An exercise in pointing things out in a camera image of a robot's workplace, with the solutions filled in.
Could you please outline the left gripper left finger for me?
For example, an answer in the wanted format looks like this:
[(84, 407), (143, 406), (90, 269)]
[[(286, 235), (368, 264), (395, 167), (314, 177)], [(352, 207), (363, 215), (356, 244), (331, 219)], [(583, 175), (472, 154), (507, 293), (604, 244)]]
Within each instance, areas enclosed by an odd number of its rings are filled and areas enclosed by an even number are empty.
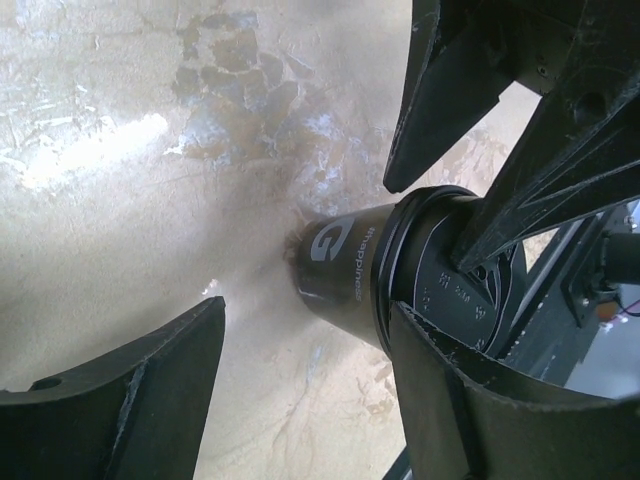
[(2, 478), (192, 478), (224, 334), (225, 302), (208, 298), (26, 392), (2, 392)]

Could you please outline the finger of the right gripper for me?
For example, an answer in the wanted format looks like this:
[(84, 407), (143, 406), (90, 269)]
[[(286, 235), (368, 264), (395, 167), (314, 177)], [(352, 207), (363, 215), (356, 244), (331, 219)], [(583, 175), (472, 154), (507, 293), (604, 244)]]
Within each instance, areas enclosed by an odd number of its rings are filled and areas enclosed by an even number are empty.
[(469, 271), (515, 243), (639, 196), (639, 67), (582, 65), (538, 104), (452, 251)]
[(400, 113), (383, 184), (401, 193), (517, 82), (541, 94), (526, 44), (533, 1), (415, 1)]

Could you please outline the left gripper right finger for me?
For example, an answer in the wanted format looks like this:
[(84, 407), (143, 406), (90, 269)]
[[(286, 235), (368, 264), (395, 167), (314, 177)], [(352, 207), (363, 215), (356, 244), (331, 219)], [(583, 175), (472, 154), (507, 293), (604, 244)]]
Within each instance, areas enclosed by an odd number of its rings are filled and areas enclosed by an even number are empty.
[(393, 305), (391, 359), (415, 479), (636, 479), (639, 399), (537, 380)]

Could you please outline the black cup lid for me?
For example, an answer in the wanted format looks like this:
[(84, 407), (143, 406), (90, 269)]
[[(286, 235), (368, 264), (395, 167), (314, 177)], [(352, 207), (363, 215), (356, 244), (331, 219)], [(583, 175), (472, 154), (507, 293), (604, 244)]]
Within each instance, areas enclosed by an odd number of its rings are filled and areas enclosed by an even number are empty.
[(397, 203), (371, 267), (374, 326), (391, 352), (390, 310), (404, 302), (458, 341), (497, 357), (506, 346), (526, 286), (526, 255), (516, 244), (469, 272), (450, 255), (482, 200), (458, 186), (420, 188)]

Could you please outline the dark coffee cup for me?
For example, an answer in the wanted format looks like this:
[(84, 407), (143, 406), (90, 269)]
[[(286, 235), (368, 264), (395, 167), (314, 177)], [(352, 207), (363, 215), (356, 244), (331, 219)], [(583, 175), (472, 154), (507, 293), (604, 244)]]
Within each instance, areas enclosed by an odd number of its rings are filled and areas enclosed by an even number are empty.
[(374, 257), (393, 210), (387, 204), (311, 222), (293, 267), (298, 293), (311, 312), (385, 353), (374, 303)]

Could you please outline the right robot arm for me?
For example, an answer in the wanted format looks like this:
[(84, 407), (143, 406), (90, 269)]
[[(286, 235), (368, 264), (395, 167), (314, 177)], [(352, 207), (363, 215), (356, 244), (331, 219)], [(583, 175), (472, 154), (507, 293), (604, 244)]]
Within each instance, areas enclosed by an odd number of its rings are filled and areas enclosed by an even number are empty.
[[(417, 186), (512, 84), (539, 102), (484, 195)], [(639, 238), (607, 231), (639, 196), (635, 1), (416, 1), (399, 118), (365, 284), (382, 338), (402, 303), (448, 334), (496, 348), (526, 289), (523, 241), (581, 221), (550, 279), (575, 325), (639, 281)]]

